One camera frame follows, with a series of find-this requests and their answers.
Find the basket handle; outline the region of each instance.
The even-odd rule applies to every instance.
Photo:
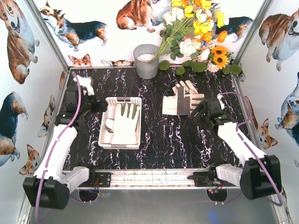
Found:
[[[131,102],[131,97],[117,97],[117,102]]]

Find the corgi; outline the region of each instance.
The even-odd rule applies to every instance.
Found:
[[[297,86],[281,105],[281,117],[277,118],[279,124],[276,129],[291,129],[299,123],[299,72],[297,73]]]
[[[219,9],[220,7],[221,7],[221,3],[213,3],[212,4],[211,12],[213,13],[214,21],[217,21],[215,10]],[[248,31],[252,25],[252,22],[253,22],[253,19],[251,19],[247,16],[241,16],[241,17],[229,18],[229,24],[224,25],[221,28],[219,28],[217,26],[217,23],[215,23],[213,30],[212,30],[213,41],[216,41],[218,38],[218,35],[222,31],[226,30],[228,32],[228,35],[236,34],[237,39],[235,41],[233,41],[232,43],[237,43],[242,37],[244,37],[248,33]]]
[[[40,164],[40,156],[38,151],[33,149],[33,147],[29,144],[27,144],[27,153],[28,161],[26,162],[25,166],[20,169],[19,174],[21,175],[33,174]]]
[[[40,42],[34,39],[23,12],[14,0],[1,0],[0,12],[0,19],[4,21],[8,30],[9,69],[15,81],[23,84],[29,75],[30,62],[37,63],[37,56],[34,56],[34,53],[35,46],[38,47]]]
[[[59,80],[59,90],[62,89],[62,84],[64,83],[64,77],[65,77],[65,72],[63,71],[61,73],[60,80]]]
[[[251,107],[251,118],[253,120],[253,124],[254,124],[254,127],[256,129],[257,140],[259,141],[261,147],[263,149],[268,149],[270,147],[273,147],[273,146],[277,145],[278,141],[276,139],[272,138],[269,134],[269,130],[268,130],[269,119],[266,119],[263,122],[263,124],[261,126],[259,126],[258,123],[257,123],[256,117],[254,115],[254,111],[253,111],[251,101],[249,100],[248,97],[246,97],[246,99],[248,100],[248,102],[250,104],[250,107]]]
[[[16,92],[8,94],[0,110],[0,167],[3,166],[10,158],[20,158],[20,152],[15,147],[17,137],[18,115],[28,113],[24,106],[22,98]]]
[[[89,54],[86,54],[82,59],[69,55],[69,59],[73,62],[73,67],[92,67]]]
[[[118,60],[118,61],[109,61],[109,60],[101,60],[101,63],[104,66],[134,66],[135,62],[130,62],[126,60]]]
[[[119,29],[146,27],[149,33],[153,33],[153,26],[161,24],[163,14],[170,9],[171,0],[131,0],[119,10],[116,24]]]
[[[54,96],[51,95],[49,106],[46,109],[44,117],[43,117],[43,124],[42,124],[42,126],[39,129],[38,134],[37,134],[38,137],[41,138],[41,137],[44,137],[44,136],[47,135],[48,129],[49,129],[49,125],[50,125],[51,120],[52,120],[54,108],[55,108],[55,99],[54,99]]]
[[[48,2],[45,7],[40,9],[40,12],[45,22],[50,25],[59,40],[68,43],[70,48],[74,48],[74,51],[79,50],[79,44],[95,37],[103,41],[102,46],[106,45],[107,24],[99,21],[70,22],[64,17],[65,13],[62,10],[52,9]]]
[[[299,9],[293,15],[271,15],[264,20],[259,36],[262,44],[268,47],[266,56],[277,60],[276,69],[281,71],[281,63],[291,57],[299,49]]]

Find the white rose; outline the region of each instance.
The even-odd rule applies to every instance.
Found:
[[[184,18],[184,11],[181,8],[174,7],[171,9],[171,15],[176,17],[178,20],[182,20]]]
[[[175,17],[171,15],[171,12],[167,12],[163,15],[163,19],[165,19],[167,25],[173,25],[173,22],[176,20]]]
[[[196,48],[191,39],[184,40],[184,42],[179,44],[179,47],[179,51],[186,57],[189,57],[191,54],[196,52]]]
[[[207,48],[200,54],[199,59],[203,62],[203,61],[207,60],[207,58],[209,57],[209,54],[210,54],[210,49]]]

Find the corgi wallpaper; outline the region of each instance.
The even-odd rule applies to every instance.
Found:
[[[0,30],[0,222],[10,224],[40,165],[63,67],[25,1],[0,0]]]
[[[52,33],[69,66],[134,65],[133,50],[140,44],[160,45],[162,16],[170,10],[171,0],[35,0],[41,17]],[[243,1],[219,0],[230,17],[229,25],[216,29],[218,35],[228,31],[224,43],[235,56],[263,3],[254,0],[244,7]],[[170,63],[182,63],[178,58]]]
[[[289,224],[299,223],[298,8],[297,1],[275,0],[241,59],[242,88],[254,108],[257,140],[280,160]]]

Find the black clamp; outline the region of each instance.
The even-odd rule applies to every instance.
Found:
[[[218,133],[219,125],[235,122],[230,115],[223,114],[218,98],[206,98],[189,115],[189,119],[203,130],[213,130]]]

